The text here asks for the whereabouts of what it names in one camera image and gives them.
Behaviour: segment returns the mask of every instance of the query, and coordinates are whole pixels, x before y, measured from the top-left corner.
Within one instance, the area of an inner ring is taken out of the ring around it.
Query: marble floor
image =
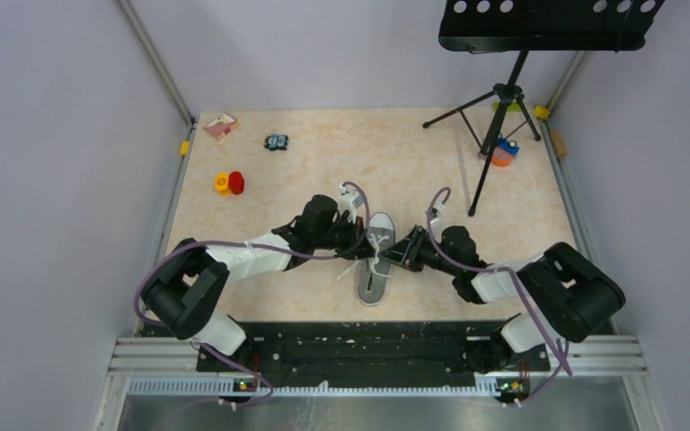
[[[453,190],[444,217],[466,226],[489,262],[524,258],[555,242],[573,243],[571,229],[544,143],[527,127],[513,138],[521,147],[507,168],[491,167],[474,218],[466,216],[483,160],[459,116],[429,129],[421,124],[447,108],[379,110],[276,110],[232,112],[239,127],[217,142],[202,128],[216,116],[204,113],[191,148],[169,248],[183,238],[243,241],[286,224],[312,195],[337,195],[351,180],[367,193],[372,212],[390,214],[398,238],[424,224],[424,210],[443,186]],[[488,107],[467,116],[484,135]],[[510,112],[504,130],[522,121]],[[286,152],[263,148],[266,135],[289,135]],[[245,192],[219,196],[219,172],[240,171]],[[425,269],[392,267],[385,297],[374,307],[360,303],[355,273],[336,281],[351,262],[311,261],[284,273],[267,273],[226,286],[218,308],[244,321],[430,321],[506,319],[522,310],[516,299],[465,303],[451,277]]]

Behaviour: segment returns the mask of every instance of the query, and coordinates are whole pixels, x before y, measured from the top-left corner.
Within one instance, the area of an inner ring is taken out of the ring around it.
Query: white wall
[[[690,4],[666,2],[640,51],[592,54],[555,115],[620,327],[690,429]]]
[[[133,3],[192,112],[460,104],[517,56],[442,49],[442,0]],[[528,103],[548,101],[571,56],[530,56]]]
[[[185,136],[112,1],[0,0],[0,430],[91,425]]]

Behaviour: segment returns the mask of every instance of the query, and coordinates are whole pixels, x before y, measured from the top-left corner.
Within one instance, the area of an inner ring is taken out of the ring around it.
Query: tripod legs
[[[482,96],[478,97],[477,99],[475,99],[473,101],[469,101],[469,102],[465,103],[464,105],[456,108],[455,110],[450,110],[450,111],[446,112],[445,114],[441,115],[440,117],[437,117],[436,119],[431,119],[430,121],[422,124],[421,126],[423,128],[428,128],[428,127],[432,126],[433,124],[437,123],[438,121],[440,121],[441,119],[447,119],[448,117],[456,114],[457,112],[461,112],[462,110],[465,110],[472,105],[480,103],[481,101],[485,101],[486,99],[489,99],[495,95],[496,95],[496,92],[487,92],[487,93],[483,94]]]
[[[501,127],[504,125],[504,118],[507,115],[508,109],[508,101],[501,101],[499,103],[499,107],[493,115],[491,126],[488,128],[488,134],[485,135],[485,139],[482,141],[482,151],[484,154],[487,152],[487,156],[485,157],[485,165],[482,167],[480,180],[477,181],[477,190],[474,192],[472,206],[469,207],[469,212],[467,213],[470,217],[474,216],[474,212],[477,210],[477,203],[480,201],[480,194],[482,193],[482,185],[485,183],[485,178],[488,176],[488,169],[491,167],[491,162],[493,160],[493,149],[496,147],[496,143],[499,140],[499,133],[501,133]]]
[[[530,114],[527,112],[527,109],[525,108],[525,103],[522,102],[522,99],[525,96],[523,96],[522,93],[520,93],[517,96],[517,105],[519,106],[519,110],[522,111],[522,115],[525,116],[525,121],[527,121],[527,125],[530,126],[530,130],[533,132],[533,135],[535,136],[536,141],[541,140],[541,135],[538,133],[538,129],[535,128],[535,123],[533,122],[533,119],[530,118]]]

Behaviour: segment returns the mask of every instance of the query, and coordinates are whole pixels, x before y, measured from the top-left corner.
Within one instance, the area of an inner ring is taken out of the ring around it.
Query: yellow clamp
[[[538,119],[548,119],[552,115],[546,107],[540,105],[533,108],[533,114]]]

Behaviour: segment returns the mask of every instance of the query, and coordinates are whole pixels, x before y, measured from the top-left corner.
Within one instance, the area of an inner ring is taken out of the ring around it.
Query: music stand
[[[449,51],[472,54],[519,51],[506,84],[493,85],[493,91],[469,101],[454,110],[427,121],[428,128],[456,113],[472,133],[485,155],[477,190],[469,216],[474,216],[482,186],[493,160],[493,149],[499,141],[509,105],[516,103],[535,140],[541,140],[535,123],[525,108],[522,88],[517,85],[519,73],[531,50],[542,51],[633,51],[644,46],[644,34],[665,0],[447,0],[438,40]],[[482,143],[467,120],[464,110],[493,96],[499,107]]]

